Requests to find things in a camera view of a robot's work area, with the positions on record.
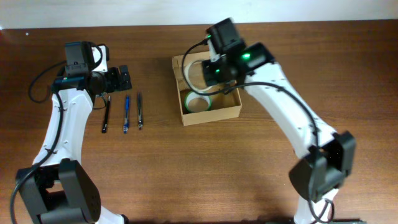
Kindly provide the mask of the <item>beige masking tape roll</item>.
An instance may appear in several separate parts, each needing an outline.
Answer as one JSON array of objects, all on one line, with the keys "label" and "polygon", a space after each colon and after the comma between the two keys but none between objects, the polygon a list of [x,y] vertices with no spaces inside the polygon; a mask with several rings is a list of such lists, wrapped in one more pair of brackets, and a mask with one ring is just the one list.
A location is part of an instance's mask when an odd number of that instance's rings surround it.
[{"label": "beige masking tape roll", "polygon": [[204,73],[202,69],[202,63],[206,60],[192,60],[183,66],[182,72],[183,77],[187,82],[187,86],[192,90],[199,93],[207,93],[213,86],[208,86],[205,83]]}]

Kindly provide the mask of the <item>black pen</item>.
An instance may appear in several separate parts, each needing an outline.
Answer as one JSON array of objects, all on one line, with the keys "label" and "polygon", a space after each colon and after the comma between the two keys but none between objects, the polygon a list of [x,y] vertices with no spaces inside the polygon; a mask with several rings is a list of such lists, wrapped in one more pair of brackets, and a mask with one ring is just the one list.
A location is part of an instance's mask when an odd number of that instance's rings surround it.
[{"label": "black pen", "polygon": [[101,132],[103,134],[107,133],[107,130],[108,130],[110,105],[111,105],[111,96],[108,96],[108,99],[106,100],[106,111],[104,114],[104,121],[103,121],[103,125],[102,125],[102,130],[101,130]]}]

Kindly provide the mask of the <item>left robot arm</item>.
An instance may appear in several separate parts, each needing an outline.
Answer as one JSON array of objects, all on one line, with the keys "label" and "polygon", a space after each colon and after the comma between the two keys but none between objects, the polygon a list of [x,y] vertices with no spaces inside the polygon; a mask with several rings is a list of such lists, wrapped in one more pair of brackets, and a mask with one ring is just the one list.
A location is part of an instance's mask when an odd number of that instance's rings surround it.
[{"label": "left robot arm", "polygon": [[109,68],[109,49],[89,41],[65,44],[66,59],[47,94],[52,113],[32,165],[19,169],[9,213],[16,223],[17,195],[34,223],[128,223],[102,206],[98,188],[81,165],[86,122],[95,99],[132,88],[125,65]]}]

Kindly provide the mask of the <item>green tape roll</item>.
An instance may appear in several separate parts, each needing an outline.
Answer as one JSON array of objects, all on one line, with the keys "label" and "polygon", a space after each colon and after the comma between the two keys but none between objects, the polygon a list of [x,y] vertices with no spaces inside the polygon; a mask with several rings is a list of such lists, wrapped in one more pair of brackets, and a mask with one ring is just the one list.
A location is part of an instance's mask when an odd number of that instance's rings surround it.
[{"label": "green tape roll", "polygon": [[208,111],[212,106],[212,100],[209,96],[199,95],[190,91],[184,99],[184,106],[190,113],[199,113]]}]

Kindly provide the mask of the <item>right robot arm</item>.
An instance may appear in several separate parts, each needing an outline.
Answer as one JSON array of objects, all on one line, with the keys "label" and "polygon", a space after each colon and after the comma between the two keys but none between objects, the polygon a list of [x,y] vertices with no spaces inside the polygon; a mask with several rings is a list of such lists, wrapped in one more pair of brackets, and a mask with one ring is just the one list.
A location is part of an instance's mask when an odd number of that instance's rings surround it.
[{"label": "right robot arm", "polygon": [[281,65],[258,42],[246,45],[227,18],[206,30],[210,59],[202,63],[205,83],[227,84],[227,94],[242,88],[271,115],[299,161],[289,179],[299,194],[294,223],[331,223],[333,199],[352,171],[356,141],[324,122],[288,81]]}]

